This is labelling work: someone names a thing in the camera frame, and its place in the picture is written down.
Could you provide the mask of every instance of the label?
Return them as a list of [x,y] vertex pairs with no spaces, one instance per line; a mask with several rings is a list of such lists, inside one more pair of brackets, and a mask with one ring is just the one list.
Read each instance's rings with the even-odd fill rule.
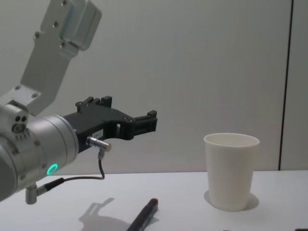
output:
[[104,135],[104,129],[99,130],[99,131],[93,133],[92,137],[96,138],[96,139],[99,139],[100,137],[103,137],[103,135]]

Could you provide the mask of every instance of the white table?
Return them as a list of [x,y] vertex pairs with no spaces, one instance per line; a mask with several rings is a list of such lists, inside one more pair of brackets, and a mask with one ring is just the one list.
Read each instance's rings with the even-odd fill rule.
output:
[[[58,178],[47,177],[38,185]],[[146,231],[293,231],[308,228],[308,171],[255,172],[257,207],[224,212],[205,201],[204,172],[107,175],[76,180],[25,204],[25,191],[0,203],[1,231],[125,231],[153,197]]]

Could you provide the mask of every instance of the metal connector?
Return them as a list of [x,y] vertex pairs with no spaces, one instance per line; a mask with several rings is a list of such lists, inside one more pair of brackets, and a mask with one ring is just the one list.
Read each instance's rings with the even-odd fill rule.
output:
[[93,138],[91,136],[87,137],[86,144],[92,147],[97,147],[99,149],[103,149],[105,152],[109,152],[111,150],[111,144]]
[[37,202],[37,184],[34,183],[28,187],[26,187],[26,203],[28,205],[33,205]]

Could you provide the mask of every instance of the pen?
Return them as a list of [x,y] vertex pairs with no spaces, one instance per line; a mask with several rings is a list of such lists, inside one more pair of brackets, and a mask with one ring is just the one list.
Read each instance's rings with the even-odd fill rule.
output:
[[139,215],[130,225],[127,231],[144,231],[149,224],[150,220],[158,210],[158,200],[153,198],[149,203],[141,210]]

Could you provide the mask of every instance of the paper cup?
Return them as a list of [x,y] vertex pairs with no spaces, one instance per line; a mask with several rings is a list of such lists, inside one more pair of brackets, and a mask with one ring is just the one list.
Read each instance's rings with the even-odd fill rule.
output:
[[249,199],[260,141],[235,133],[210,134],[204,141],[211,204],[225,211],[243,210]]

